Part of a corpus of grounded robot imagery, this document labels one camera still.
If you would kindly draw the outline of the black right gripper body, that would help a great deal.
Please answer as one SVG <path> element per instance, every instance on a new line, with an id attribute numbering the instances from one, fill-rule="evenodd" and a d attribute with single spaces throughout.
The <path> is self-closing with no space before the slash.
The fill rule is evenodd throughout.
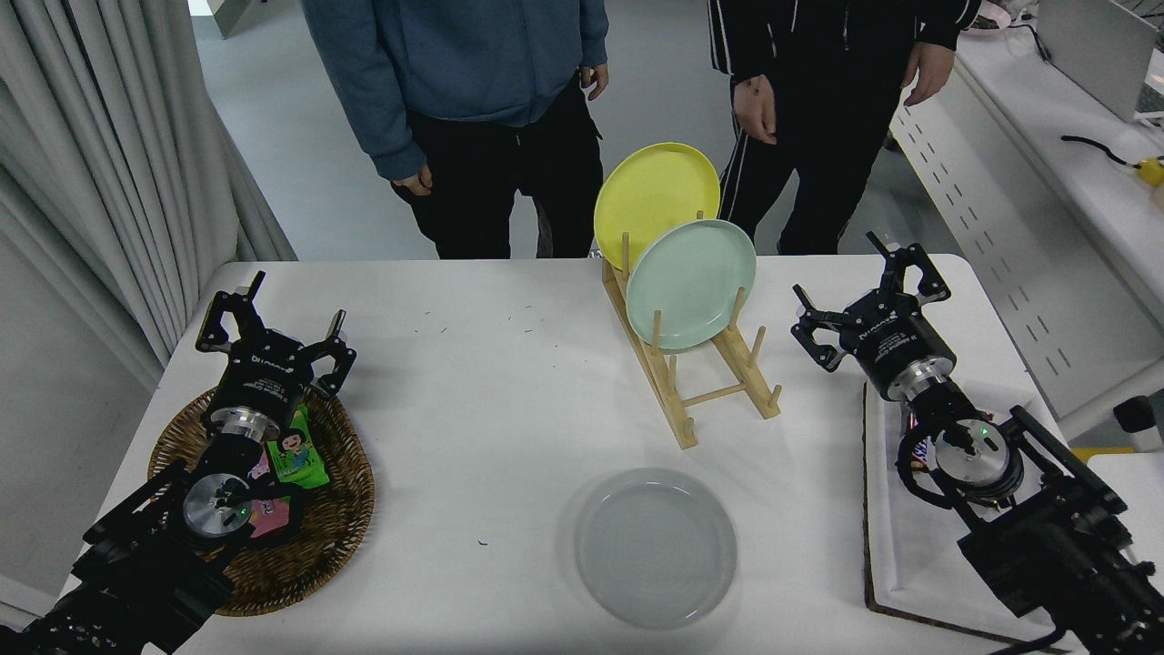
<path id="1" fill-rule="evenodd" d="M 957 356 L 920 309 L 890 309 L 863 319 L 847 350 L 883 399 L 913 399 L 945 380 Z"/>

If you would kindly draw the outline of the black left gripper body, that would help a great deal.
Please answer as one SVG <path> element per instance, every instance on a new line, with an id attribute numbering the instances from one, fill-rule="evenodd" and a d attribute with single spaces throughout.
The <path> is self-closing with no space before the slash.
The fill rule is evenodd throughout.
<path id="1" fill-rule="evenodd" d="M 223 347 L 227 368 L 207 406 L 222 434 L 282 434 L 315 370 L 294 339 L 237 339 Z"/>

